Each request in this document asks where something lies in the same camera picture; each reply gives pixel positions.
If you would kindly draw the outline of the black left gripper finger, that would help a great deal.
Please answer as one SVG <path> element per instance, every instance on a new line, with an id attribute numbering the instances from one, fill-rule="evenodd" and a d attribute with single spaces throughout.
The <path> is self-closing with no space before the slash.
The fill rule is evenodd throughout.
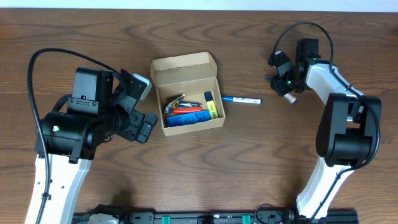
<path id="1" fill-rule="evenodd" d="M 145 144 L 152 132 L 152 125 L 149 123 L 144 123 L 141 130 L 136 134 L 136 141 Z"/>
<path id="2" fill-rule="evenodd" d="M 153 113 L 148 113 L 144 121 L 144 128 L 154 128 L 157 124 L 158 117 Z"/>

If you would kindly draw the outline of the blue plastic holder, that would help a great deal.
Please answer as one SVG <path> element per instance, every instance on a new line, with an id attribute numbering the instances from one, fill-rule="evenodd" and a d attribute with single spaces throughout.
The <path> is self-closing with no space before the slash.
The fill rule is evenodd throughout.
<path id="1" fill-rule="evenodd" d="M 183 126 L 189 124 L 196 124 L 211 120 L 211 116 L 208 110 L 198 111 L 194 113 L 180 114 L 167 118 L 167 126 Z"/>

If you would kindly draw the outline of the brown cardboard box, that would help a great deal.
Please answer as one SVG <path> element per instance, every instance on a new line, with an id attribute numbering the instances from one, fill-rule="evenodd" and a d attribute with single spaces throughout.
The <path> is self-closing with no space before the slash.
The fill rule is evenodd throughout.
<path id="1" fill-rule="evenodd" d="M 154 83 L 160 122 L 166 136 L 174 136 L 224 125 L 226 115 L 221 100 L 220 87 L 217 79 L 217 64 L 209 52 L 180 55 L 155 59 L 151 63 L 150 77 Z M 196 124 L 171 127 L 167 124 L 165 106 L 174 99 L 185 95 L 185 102 L 201 103 L 207 110 L 205 93 L 210 92 L 215 103 L 218 117 Z"/>

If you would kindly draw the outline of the yellow highlighter with blue cap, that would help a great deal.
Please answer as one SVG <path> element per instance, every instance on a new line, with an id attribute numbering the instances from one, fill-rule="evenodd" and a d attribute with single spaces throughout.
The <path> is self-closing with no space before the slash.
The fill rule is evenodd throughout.
<path id="1" fill-rule="evenodd" d="M 207 104 L 211 119 L 219 118 L 218 111 L 216 109 L 216 105 L 213 100 L 213 96 L 212 96 L 211 92 L 210 91 L 204 92 L 204 96 L 205 96 L 206 104 Z"/>

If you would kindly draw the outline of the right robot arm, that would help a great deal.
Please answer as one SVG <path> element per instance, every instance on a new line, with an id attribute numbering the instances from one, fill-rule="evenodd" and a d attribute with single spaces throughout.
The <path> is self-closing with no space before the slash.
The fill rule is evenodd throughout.
<path id="1" fill-rule="evenodd" d="M 353 88 L 318 50 L 317 39 L 301 39 L 295 61 L 278 50 L 268 60 L 277 74 L 267 81 L 279 96 L 295 103 L 293 91 L 313 90 L 325 105 L 315 141 L 317 164 L 284 223 L 326 223 L 343 182 L 374 159 L 381 138 L 381 100 Z"/>

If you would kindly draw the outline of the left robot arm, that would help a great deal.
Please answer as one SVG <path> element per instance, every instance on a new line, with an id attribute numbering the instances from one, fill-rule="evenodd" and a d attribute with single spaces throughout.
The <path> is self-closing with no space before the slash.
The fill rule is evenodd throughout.
<path id="1" fill-rule="evenodd" d="M 125 70 L 77 68 L 73 93 L 40 120 L 26 223 L 71 223 L 96 148 L 114 135 L 147 142 L 157 117 L 134 107 L 151 87 L 148 79 Z"/>

